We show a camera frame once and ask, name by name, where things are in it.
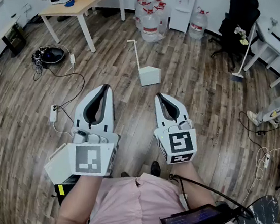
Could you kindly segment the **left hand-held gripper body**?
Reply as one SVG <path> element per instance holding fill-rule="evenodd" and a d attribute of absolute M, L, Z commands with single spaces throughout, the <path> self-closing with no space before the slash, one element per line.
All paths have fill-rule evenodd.
<path fill-rule="evenodd" d="M 79 176 L 110 176 L 120 136 L 112 132 L 71 129 L 73 140 L 51 154 L 44 169 L 54 185 Z"/>

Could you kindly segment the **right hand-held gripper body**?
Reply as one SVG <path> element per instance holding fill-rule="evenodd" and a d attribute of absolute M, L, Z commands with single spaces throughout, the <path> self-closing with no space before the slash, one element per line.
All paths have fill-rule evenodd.
<path fill-rule="evenodd" d="M 154 135 L 168 165 L 190 162 L 197 153 L 196 130 L 190 119 L 157 128 Z"/>

